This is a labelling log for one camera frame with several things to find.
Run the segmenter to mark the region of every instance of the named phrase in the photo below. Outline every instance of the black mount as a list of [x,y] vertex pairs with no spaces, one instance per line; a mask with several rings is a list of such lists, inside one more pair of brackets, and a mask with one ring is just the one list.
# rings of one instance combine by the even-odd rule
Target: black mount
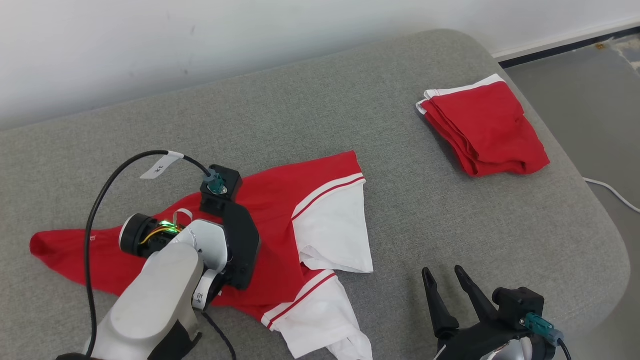
[[460,323],[451,316],[438,292],[438,283],[428,268],[422,269],[433,332],[438,338],[438,351],[446,345],[438,360],[480,360],[511,340],[531,338],[532,360],[553,359],[556,348],[520,324],[527,313],[542,316],[545,299],[527,289],[499,288],[493,292],[493,306],[462,266],[456,266],[456,276],[476,310],[479,323],[468,329],[458,329]]
[[244,206],[236,204],[237,192],[242,186],[240,173],[220,165],[211,165],[209,169],[222,177],[227,192],[215,194],[209,189],[209,185],[203,182],[200,186],[200,211],[222,218],[230,253],[223,282],[239,290],[245,290],[251,282],[260,250],[260,234],[249,211]]

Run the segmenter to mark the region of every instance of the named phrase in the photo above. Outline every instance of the white cable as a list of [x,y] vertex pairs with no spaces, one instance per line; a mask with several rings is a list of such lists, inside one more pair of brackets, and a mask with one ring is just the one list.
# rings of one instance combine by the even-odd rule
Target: white cable
[[637,207],[631,205],[631,203],[629,201],[627,201],[625,198],[622,197],[622,195],[620,195],[619,192],[616,191],[616,189],[612,188],[611,186],[609,186],[609,184],[605,184],[601,181],[597,181],[597,180],[593,180],[593,179],[588,179],[586,177],[583,177],[583,179],[587,182],[587,183],[591,183],[591,184],[596,184],[596,185],[600,185],[600,186],[604,186],[607,189],[609,189],[613,195],[615,195],[618,199],[620,199],[620,201],[624,202],[625,205],[627,205],[631,210],[635,211],[636,213],[640,213],[640,209],[638,209]]

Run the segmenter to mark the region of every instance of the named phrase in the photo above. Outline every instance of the gray cushion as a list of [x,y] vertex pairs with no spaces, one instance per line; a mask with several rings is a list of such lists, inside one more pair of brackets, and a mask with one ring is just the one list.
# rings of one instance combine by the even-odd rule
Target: gray cushion
[[[414,104],[427,88],[493,73],[507,79],[551,165],[531,176],[472,179]],[[487,295],[526,286],[545,317],[588,331],[629,278],[625,246],[560,145],[494,59],[470,37],[431,31],[249,76],[151,97],[0,134],[0,357],[45,359],[81,350],[85,290],[29,253],[38,231],[82,228],[104,181],[127,158],[169,149],[244,176],[354,149],[368,179],[366,217],[375,272],[339,273],[378,359],[435,355],[420,270],[428,266],[462,326],[477,322],[453,268]],[[130,168],[108,193],[96,227],[153,214],[198,190],[186,162],[155,181]],[[96,293],[101,319],[116,298]],[[290,357],[282,337],[233,309],[212,309],[239,359]],[[189,359],[228,359],[202,321]],[[305,359],[331,359],[320,350]]]

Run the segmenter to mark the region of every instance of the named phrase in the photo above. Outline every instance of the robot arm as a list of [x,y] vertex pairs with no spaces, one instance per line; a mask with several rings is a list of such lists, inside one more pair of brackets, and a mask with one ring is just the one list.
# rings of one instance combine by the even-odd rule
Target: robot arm
[[544,321],[545,299],[527,289],[499,288],[491,304],[482,290],[471,280],[462,266],[455,268],[462,289],[476,310],[479,323],[458,329],[458,320],[449,314],[438,292],[438,283],[428,268],[422,279],[429,304],[433,332],[438,338],[438,354],[434,360],[550,360],[562,333]]
[[[198,219],[182,228],[135,214],[122,227],[120,249],[147,262],[97,326],[91,359],[182,359],[202,335],[195,311],[205,311],[225,284],[249,286],[260,236],[249,212],[234,202],[242,179],[218,165],[209,170],[200,210],[223,225]],[[85,352],[89,347],[87,341]]]

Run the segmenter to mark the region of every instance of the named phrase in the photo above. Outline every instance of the cable label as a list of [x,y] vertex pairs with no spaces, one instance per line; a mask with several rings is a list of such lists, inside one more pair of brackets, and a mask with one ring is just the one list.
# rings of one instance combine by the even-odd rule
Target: cable label
[[213,280],[215,280],[218,274],[219,273],[217,271],[208,269],[202,275],[196,291],[193,292],[193,296],[191,298],[191,307],[200,311],[205,311],[207,309],[209,302],[213,300],[208,299],[209,291],[211,290],[211,286],[213,286]]
[[140,179],[153,180],[158,176],[162,175],[162,173],[169,167],[172,163],[175,163],[176,160],[184,158],[184,154],[179,152],[170,151],[169,154],[164,155],[158,162],[149,169],[149,171],[142,174]]

